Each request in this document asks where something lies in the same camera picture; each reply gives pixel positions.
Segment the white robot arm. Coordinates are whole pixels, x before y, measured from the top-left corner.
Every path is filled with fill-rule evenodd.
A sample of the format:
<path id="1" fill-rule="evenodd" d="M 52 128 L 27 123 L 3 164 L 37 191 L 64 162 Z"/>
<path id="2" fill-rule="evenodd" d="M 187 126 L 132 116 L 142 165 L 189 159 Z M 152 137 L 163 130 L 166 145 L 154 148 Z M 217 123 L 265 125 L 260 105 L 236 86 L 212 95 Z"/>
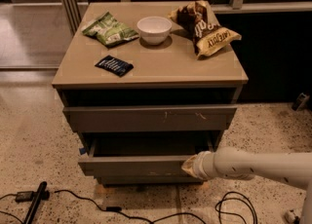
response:
<path id="1" fill-rule="evenodd" d="M 203 151 L 181 166 L 201 180 L 261 176 L 306 191 L 299 224 L 312 224 L 312 153 L 250 153 L 235 147 Z"/>

